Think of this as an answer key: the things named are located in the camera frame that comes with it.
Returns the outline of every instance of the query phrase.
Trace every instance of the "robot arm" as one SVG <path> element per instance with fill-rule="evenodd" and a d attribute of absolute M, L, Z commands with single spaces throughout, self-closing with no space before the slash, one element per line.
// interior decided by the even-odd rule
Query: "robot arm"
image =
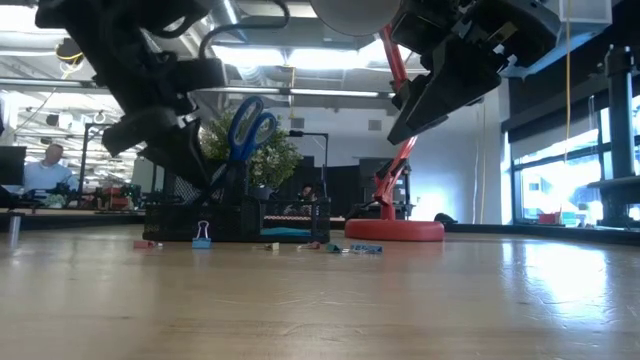
<path fill-rule="evenodd" d="M 0 3 L 6 1 L 32 2 Z M 286 4 L 273 2 L 283 9 L 284 21 L 263 28 L 288 22 Z M 207 0 L 40 0 L 36 16 L 41 28 L 67 30 L 95 69 L 96 83 L 108 87 L 124 110 L 121 121 L 105 130 L 107 150 L 116 155 L 145 142 L 143 156 L 199 188 L 211 179 L 198 141 L 200 121 L 185 125 L 178 119 L 196 110 L 189 92 L 226 84 L 223 64 L 204 57 L 206 43 L 193 60 L 155 53 L 143 30 L 178 37 L 210 6 Z M 175 30 L 167 30 L 179 20 Z M 237 26 L 222 26 L 205 40 Z M 420 54 L 430 74 L 396 86 L 400 114 L 389 140 L 400 143 L 444 121 L 497 87 L 508 66 L 530 66 L 555 47 L 559 27 L 539 0 L 404 0 L 390 36 Z"/>

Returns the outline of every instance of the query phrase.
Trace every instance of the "scissors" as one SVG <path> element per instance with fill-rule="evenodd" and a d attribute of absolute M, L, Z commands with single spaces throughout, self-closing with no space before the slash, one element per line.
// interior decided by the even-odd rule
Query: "scissors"
<path fill-rule="evenodd" d="M 275 133 L 276 117 L 270 112 L 263 113 L 263 109 L 264 103 L 257 96 L 249 97 L 240 105 L 229 128 L 229 160 L 246 161 Z"/>

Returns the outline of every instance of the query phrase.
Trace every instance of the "ceiling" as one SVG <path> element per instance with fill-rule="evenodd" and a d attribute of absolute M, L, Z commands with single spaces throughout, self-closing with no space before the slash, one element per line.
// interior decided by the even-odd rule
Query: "ceiling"
<path fill-rule="evenodd" d="M 280 16 L 277 7 L 268 2 L 258 0 L 220 0 L 219 6 L 228 6 L 243 22 L 273 21 L 274 16 Z M 333 69 L 304 69 L 297 68 L 294 72 L 293 85 L 296 88 L 351 90 L 351 91 L 390 91 L 392 80 L 386 63 L 384 49 L 380 41 L 373 36 L 354 38 L 338 34 L 325 26 L 313 12 L 310 4 L 305 1 L 289 1 L 292 19 L 285 30 L 278 31 L 245 31 L 242 34 L 220 35 L 214 39 L 212 49 L 270 49 L 276 51 L 287 61 L 291 60 L 297 49 L 325 49 L 350 51 L 350 54 L 360 50 L 367 54 L 367 61 L 360 66 L 347 65 L 346 69 L 334 64 Z M 45 78 L 60 79 L 65 76 L 66 65 L 55 57 L 54 48 L 67 37 L 64 30 L 39 29 L 33 24 L 35 8 L 2 7 L 0 9 L 0 77 Z M 206 32 L 216 25 L 222 24 L 228 11 L 222 15 L 209 16 L 196 22 L 185 35 L 175 40 L 149 38 L 152 48 L 174 51 L 181 59 L 193 58 L 197 55 L 200 39 Z M 417 56 L 403 49 L 403 55 L 408 60 L 407 68 L 410 75 L 415 76 L 424 72 L 419 65 Z M 283 72 L 278 66 L 254 66 L 253 71 L 259 71 L 259 80 L 246 80 L 247 69 L 236 68 L 233 64 L 226 65 L 227 77 L 230 85 L 244 86 L 277 86 L 290 87 L 292 73 Z M 95 75 L 90 64 L 86 61 L 76 71 L 66 74 L 70 80 L 90 80 Z M 39 158 L 47 146 L 53 141 L 63 145 L 66 149 L 65 159 L 68 166 L 79 171 L 82 155 L 82 138 L 84 122 L 92 122 L 95 117 L 104 122 L 117 121 L 122 111 L 111 95 L 88 95 L 81 90 L 78 93 L 55 93 L 42 91 L 41 88 L 21 87 L 15 91 L 2 90 L 10 94 L 20 109 L 16 142 L 18 145 L 28 146 L 29 155 Z M 221 107 L 233 106 L 239 101 L 238 96 L 228 97 L 210 92 L 200 92 L 198 101 L 204 108 L 218 110 Z M 321 96 L 269 97 L 270 106 L 287 107 L 324 107 L 324 108 L 373 108 L 393 111 L 388 100 L 351 99 Z M 49 115 L 63 114 L 60 118 L 71 118 L 71 124 L 64 127 L 47 125 Z M 91 129 L 92 140 L 89 142 L 87 153 L 87 169 L 90 179 L 103 179 L 114 176 L 130 179 L 133 171 L 133 161 L 136 149 L 122 154 L 119 159 L 111 159 L 100 144 L 98 129 Z"/>

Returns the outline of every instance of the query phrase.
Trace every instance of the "black mesh basket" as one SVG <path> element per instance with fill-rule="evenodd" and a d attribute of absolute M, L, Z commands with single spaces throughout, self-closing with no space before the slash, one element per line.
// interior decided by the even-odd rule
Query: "black mesh basket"
<path fill-rule="evenodd" d="M 151 241 L 191 241 L 198 234 L 198 222 L 209 222 L 213 241 L 260 241 L 261 207 L 247 197 L 241 206 L 153 205 L 146 209 L 142 238 Z"/>
<path fill-rule="evenodd" d="M 331 202 L 260 201 L 264 220 L 261 241 L 281 243 L 327 243 L 331 239 Z"/>

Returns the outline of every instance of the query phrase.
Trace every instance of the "wooden table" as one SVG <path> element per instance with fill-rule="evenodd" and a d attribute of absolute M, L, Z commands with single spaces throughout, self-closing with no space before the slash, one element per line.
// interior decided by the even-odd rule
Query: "wooden table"
<path fill-rule="evenodd" d="M 640 358 L 637 248 L 460 235 L 382 256 L 134 250 L 141 231 L 0 243 L 2 359 Z"/>

